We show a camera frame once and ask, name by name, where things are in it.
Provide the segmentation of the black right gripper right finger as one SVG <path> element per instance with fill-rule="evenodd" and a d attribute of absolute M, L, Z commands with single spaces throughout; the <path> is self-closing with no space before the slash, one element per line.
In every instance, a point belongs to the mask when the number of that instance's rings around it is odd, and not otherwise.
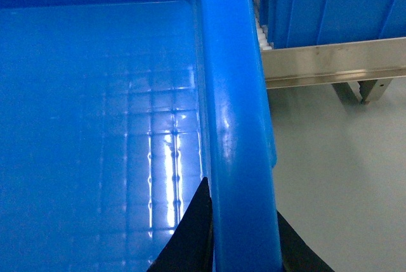
<path fill-rule="evenodd" d="M 288 272 L 334 272 L 277 212 L 282 264 Z"/>

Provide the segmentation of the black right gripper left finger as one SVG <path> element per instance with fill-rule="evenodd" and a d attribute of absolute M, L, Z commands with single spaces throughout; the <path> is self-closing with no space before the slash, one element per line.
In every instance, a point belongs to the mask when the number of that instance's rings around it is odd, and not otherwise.
<path fill-rule="evenodd" d="M 149 271 L 212 271 L 213 205 L 209 181 L 200 182 L 186 212 Z"/>

